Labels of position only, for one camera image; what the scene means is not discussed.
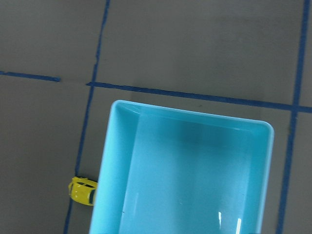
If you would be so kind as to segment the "yellow beetle toy car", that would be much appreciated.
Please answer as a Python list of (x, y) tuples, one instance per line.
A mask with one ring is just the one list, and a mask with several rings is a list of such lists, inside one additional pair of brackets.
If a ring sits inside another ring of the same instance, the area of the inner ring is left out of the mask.
[(98, 183), (87, 177), (75, 176), (68, 185), (70, 198), (80, 204), (94, 206)]

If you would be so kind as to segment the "light blue plastic bin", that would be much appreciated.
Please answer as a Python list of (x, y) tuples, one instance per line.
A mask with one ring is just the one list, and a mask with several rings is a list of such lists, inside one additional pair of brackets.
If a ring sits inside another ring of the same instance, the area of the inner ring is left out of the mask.
[(124, 100), (110, 110), (92, 234), (259, 234), (274, 130)]

